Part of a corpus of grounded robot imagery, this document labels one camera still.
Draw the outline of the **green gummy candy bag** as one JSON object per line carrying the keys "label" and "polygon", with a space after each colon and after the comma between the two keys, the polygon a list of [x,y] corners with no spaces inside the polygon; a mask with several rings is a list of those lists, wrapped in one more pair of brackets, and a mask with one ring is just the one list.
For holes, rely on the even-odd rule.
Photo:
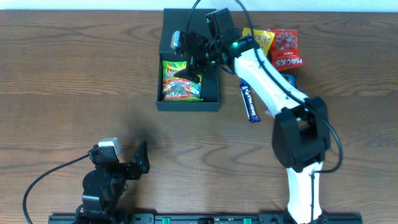
{"label": "green gummy candy bag", "polygon": [[203,101],[201,97],[202,75],[197,76],[199,83],[175,76],[177,72],[186,67],[186,62],[162,61],[162,96],[164,101]]}

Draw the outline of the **blue Dairy Milk chocolate bar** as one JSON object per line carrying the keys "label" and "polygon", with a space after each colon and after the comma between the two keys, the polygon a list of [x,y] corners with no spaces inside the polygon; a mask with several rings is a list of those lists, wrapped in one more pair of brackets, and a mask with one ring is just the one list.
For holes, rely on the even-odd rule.
{"label": "blue Dairy Milk chocolate bar", "polygon": [[249,122],[250,123],[259,123],[261,121],[261,119],[260,119],[260,117],[258,117],[255,107],[254,107],[250,85],[245,80],[241,79],[241,83],[240,83],[239,87],[241,90],[241,95],[242,95],[242,98],[244,101],[246,114],[248,116]]}

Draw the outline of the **yellow candy bag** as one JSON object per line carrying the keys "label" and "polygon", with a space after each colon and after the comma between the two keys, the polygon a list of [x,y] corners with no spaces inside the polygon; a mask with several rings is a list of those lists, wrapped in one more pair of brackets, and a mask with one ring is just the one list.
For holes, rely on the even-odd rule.
{"label": "yellow candy bag", "polygon": [[[245,27],[243,29],[243,36],[251,34],[252,32],[250,28]],[[267,55],[274,41],[275,33],[270,30],[254,29],[253,34],[256,42],[259,44],[260,48],[264,51],[265,55]]]}

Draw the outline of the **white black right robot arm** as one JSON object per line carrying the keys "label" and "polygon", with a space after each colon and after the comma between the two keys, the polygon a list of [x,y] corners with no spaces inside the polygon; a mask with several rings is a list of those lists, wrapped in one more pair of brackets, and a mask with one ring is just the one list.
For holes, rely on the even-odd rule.
{"label": "white black right robot arm", "polygon": [[287,211],[295,223],[311,223],[322,210],[318,199],[319,176],[325,151],[330,147],[324,101],[310,99],[293,87],[270,63],[254,34],[240,35],[228,9],[206,15],[212,39],[197,32],[176,30],[170,47],[176,54],[188,54],[182,75],[191,81],[212,65],[226,65],[259,95],[274,118],[272,148],[287,169],[289,202]]}

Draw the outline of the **red Hacks candy bag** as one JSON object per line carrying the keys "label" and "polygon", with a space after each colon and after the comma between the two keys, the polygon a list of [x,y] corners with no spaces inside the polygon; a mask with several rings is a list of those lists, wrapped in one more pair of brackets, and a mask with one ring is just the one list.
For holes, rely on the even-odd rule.
{"label": "red Hacks candy bag", "polygon": [[296,29],[271,29],[274,40],[271,43],[271,64],[278,70],[287,70],[305,65],[300,55],[299,33]]}

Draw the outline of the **dark green box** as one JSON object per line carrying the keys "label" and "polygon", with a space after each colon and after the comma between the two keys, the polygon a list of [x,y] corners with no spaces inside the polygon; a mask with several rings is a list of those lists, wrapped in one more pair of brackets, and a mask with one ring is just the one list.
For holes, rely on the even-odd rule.
{"label": "dark green box", "polygon": [[180,62],[190,60],[189,55],[176,55],[170,48],[172,34],[176,30],[183,31],[187,22],[190,21],[189,30],[195,31],[208,39],[211,34],[206,24],[206,15],[213,12],[213,9],[196,9],[192,17],[190,9],[172,9],[165,8],[163,10],[162,35],[159,44],[159,65],[158,65],[158,87],[156,106],[159,111],[218,111],[220,108],[219,94],[219,70],[218,67],[212,66],[206,70],[202,81],[201,98],[199,102],[179,102],[164,101],[162,96],[163,89],[163,68],[164,60],[169,62]]}

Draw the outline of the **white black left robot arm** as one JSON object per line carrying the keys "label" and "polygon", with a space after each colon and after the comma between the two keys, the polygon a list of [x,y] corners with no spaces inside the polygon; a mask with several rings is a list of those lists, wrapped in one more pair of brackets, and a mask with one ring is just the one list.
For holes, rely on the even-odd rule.
{"label": "white black left robot arm", "polygon": [[128,180],[139,180],[150,170],[147,141],[133,154],[133,161],[120,162],[118,138],[106,138],[88,151],[95,170],[83,179],[82,204],[76,209],[74,223],[129,223],[126,212],[117,209]]}

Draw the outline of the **blue Oreo cookie pack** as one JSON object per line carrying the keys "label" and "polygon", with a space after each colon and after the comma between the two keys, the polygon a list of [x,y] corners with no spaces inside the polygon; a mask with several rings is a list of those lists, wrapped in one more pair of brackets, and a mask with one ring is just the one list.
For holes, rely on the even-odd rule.
{"label": "blue Oreo cookie pack", "polygon": [[296,81],[297,81],[297,76],[296,75],[289,75],[289,74],[284,74],[282,73],[282,76],[289,82],[290,85],[292,85],[294,88],[297,87]]}

